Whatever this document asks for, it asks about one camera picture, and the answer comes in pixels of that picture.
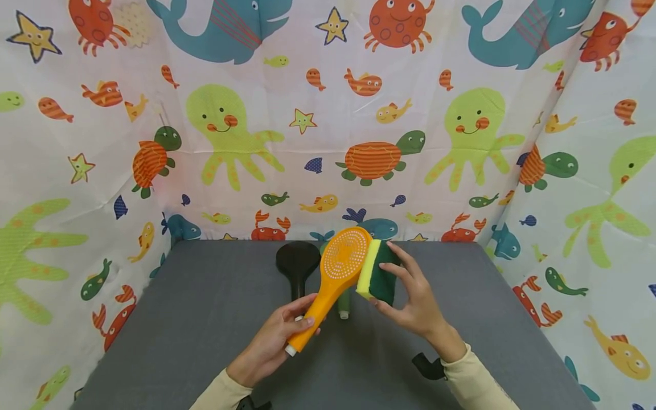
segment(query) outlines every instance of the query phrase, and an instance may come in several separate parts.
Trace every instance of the black brush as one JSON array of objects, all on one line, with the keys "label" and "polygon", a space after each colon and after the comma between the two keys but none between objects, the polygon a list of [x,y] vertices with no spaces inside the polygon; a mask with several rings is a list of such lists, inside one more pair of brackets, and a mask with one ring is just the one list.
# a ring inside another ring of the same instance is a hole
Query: black brush
[{"label": "black brush", "polygon": [[320,262],[319,249],[309,242],[294,241],[278,249],[276,268],[289,280],[292,301],[305,296],[305,281]]}]

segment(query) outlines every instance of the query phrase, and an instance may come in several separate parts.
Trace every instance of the orange brush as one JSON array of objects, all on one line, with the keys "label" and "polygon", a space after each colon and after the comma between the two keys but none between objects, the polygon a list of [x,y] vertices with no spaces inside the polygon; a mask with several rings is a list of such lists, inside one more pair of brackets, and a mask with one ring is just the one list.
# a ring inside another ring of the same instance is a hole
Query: orange brush
[{"label": "orange brush", "polygon": [[370,242],[369,232],[359,226],[341,231],[328,242],[321,256],[319,294],[305,313],[314,318],[314,325],[288,340],[285,351],[290,356],[303,350],[339,295],[358,282]]}]

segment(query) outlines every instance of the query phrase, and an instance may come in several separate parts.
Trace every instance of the hand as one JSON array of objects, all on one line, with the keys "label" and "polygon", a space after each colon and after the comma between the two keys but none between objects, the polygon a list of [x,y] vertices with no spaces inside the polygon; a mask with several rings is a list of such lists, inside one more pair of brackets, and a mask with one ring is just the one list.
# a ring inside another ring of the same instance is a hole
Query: hand
[{"label": "hand", "polygon": [[372,298],[370,301],[394,323],[425,338],[442,360],[450,363],[461,359],[467,348],[458,332],[442,315],[417,261],[392,242],[388,241],[387,245],[401,259],[403,267],[392,263],[380,264],[380,267],[401,280],[408,293],[408,301],[401,310],[394,309],[382,300]]},{"label": "hand", "polygon": [[316,293],[281,306],[264,322],[246,349],[228,366],[228,376],[240,385],[254,387],[260,380],[271,375],[289,355],[285,352],[287,339],[303,332],[314,324],[314,318],[295,321],[310,307]]}]

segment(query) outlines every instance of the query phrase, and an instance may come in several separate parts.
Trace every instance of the green octopus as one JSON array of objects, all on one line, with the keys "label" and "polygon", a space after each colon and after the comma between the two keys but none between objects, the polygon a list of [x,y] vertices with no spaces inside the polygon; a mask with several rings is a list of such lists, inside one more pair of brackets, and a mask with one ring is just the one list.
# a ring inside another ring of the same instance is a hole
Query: green octopus
[{"label": "green octopus", "polygon": [[17,285],[19,279],[63,281],[68,272],[54,266],[32,262],[25,255],[30,249],[59,248],[80,245],[86,235],[38,232],[34,225],[46,216],[63,211],[68,199],[51,199],[26,207],[0,228],[0,308],[13,304],[26,319],[47,325],[52,314]]},{"label": "green octopus", "polygon": [[574,232],[565,243],[564,257],[568,257],[572,252],[579,233],[588,222],[590,223],[587,239],[588,253],[592,261],[600,268],[610,268],[611,266],[611,261],[604,251],[601,236],[602,224],[605,221],[610,222],[614,227],[629,235],[651,235],[649,228],[616,204],[613,197],[629,179],[640,172],[640,169],[654,155],[656,155],[656,136],[635,138],[622,145],[615,152],[609,167],[612,179],[610,198],[599,205],[585,207],[565,217],[565,225],[574,229]]},{"label": "green octopus", "polygon": [[455,164],[449,189],[456,192],[462,180],[464,164],[469,161],[476,175],[476,184],[485,184],[483,165],[487,157],[502,174],[510,166],[501,150],[524,142],[524,135],[508,134],[497,138],[497,130],[506,113],[501,93],[488,88],[472,89],[454,99],[444,117],[444,126],[451,137],[451,151],[430,169],[424,183],[435,182],[442,172]]},{"label": "green octopus", "polygon": [[187,98],[189,122],[207,137],[214,153],[205,163],[201,179],[205,185],[214,182],[216,172],[225,163],[228,180],[235,191],[241,189],[235,160],[238,160],[255,179],[264,182],[264,174],[255,165],[251,155],[258,155],[279,172],[285,167],[264,145],[265,142],[281,142],[285,136],[275,131],[248,131],[246,108],[236,92],[217,84],[206,84]]}]

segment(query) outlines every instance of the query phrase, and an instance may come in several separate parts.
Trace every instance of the person's left hand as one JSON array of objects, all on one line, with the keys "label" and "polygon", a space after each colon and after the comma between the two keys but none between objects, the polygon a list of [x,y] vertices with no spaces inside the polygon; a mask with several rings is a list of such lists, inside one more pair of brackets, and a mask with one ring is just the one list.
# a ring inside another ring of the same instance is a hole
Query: person's left hand
[{"label": "person's left hand", "polygon": [[314,324],[314,318],[300,321],[295,321],[295,318],[304,314],[316,297],[317,294],[312,293],[274,310],[248,347],[228,366],[228,376],[240,385],[252,388],[276,371],[287,360],[287,339]]}]

